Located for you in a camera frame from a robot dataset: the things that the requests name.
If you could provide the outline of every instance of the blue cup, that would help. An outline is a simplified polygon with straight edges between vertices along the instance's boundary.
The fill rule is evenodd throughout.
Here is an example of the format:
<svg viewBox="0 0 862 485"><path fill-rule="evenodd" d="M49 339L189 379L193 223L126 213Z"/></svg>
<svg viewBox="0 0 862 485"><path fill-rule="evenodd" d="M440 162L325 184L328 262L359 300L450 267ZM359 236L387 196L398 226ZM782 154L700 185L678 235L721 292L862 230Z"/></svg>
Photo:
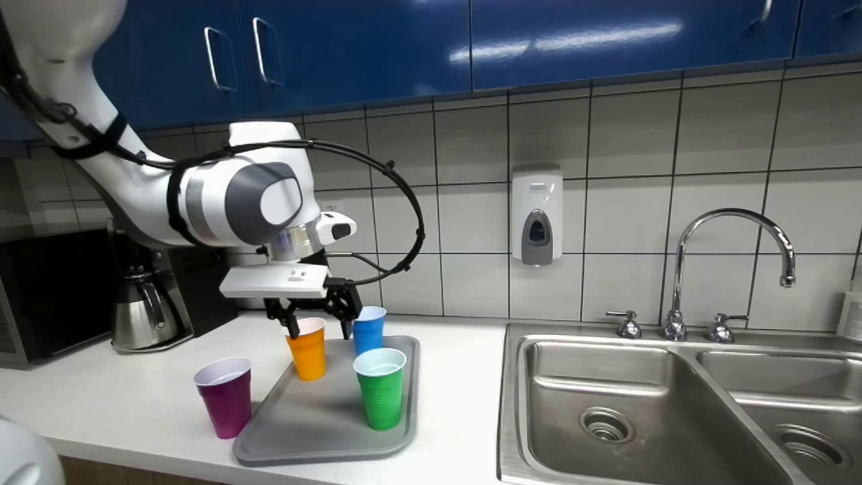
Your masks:
<svg viewBox="0 0 862 485"><path fill-rule="evenodd" d="M356 355L382 347L386 308L362 308L349 325Z"/></svg>

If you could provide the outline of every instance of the coffee maker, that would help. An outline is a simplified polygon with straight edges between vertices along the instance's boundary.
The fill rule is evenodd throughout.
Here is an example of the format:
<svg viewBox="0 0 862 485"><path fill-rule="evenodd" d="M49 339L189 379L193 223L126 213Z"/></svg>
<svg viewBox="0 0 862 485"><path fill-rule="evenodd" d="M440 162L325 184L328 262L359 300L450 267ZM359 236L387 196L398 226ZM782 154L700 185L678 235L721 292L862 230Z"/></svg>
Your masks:
<svg viewBox="0 0 862 485"><path fill-rule="evenodd" d="M112 235L118 289L112 302L112 351L158 354L236 317L219 293L225 252L216 248L150 251Z"/></svg>

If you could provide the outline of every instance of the stainless steel sink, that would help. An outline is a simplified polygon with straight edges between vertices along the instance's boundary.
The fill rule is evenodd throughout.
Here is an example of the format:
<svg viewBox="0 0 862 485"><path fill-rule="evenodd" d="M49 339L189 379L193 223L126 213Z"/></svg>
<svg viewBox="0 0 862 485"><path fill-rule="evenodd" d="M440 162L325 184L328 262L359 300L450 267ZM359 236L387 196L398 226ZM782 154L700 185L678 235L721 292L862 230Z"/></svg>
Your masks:
<svg viewBox="0 0 862 485"><path fill-rule="evenodd" d="M862 482L860 445L860 345L506 328L504 482L840 485Z"/></svg>
<svg viewBox="0 0 862 485"><path fill-rule="evenodd" d="M698 360L814 482L862 482L862 360L706 351Z"/></svg>
<svg viewBox="0 0 862 485"><path fill-rule="evenodd" d="M663 347L533 341L524 451L558 473L632 482L790 482L693 367Z"/></svg>

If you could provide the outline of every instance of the blue cabinet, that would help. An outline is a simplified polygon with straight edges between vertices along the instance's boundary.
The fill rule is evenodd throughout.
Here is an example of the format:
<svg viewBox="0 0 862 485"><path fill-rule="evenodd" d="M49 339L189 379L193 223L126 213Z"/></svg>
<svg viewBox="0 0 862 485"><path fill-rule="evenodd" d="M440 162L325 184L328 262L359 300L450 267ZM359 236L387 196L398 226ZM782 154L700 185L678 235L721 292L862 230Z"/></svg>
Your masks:
<svg viewBox="0 0 862 485"><path fill-rule="evenodd" d="M332 111L469 94L469 0L250 0L252 106Z"/></svg>
<svg viewBox="0 0 862 485"><path fill-rule="evenodd" d="M234 0L128 0L126 30L135 127L209 125L236 111Z"/></svg>
<svg viewBox="0 0 862 485"><path fill-rule="evenodd" d="M806 0L798 58L860 56L862 54L862 2L860 0Z"/></svg>
<svg viewBox="0 0 862 485"><path fill-rule="evenodd" d="M477 89L793 56L798 0L473 0Z"/></svg>
<svg viewBox="0 0 862 485"><path fill-rule="evenodd" d="M96 83L124 116L128 116L128 41L128 15L124 15L93 54Z"/></svg>

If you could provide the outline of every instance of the green cup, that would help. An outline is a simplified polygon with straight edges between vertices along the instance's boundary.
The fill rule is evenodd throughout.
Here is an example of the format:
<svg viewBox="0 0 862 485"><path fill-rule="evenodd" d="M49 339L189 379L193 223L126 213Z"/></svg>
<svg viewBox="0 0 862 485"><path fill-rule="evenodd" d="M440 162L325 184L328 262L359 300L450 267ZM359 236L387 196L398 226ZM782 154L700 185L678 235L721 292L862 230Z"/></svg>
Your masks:
<svg viewBox="0 0 862 485"><path fill-rule="evenodd" d="M395 347L375 347L352 360L362 389L362 406L375 432L395 429L405 413L407 355Z"/></svg>

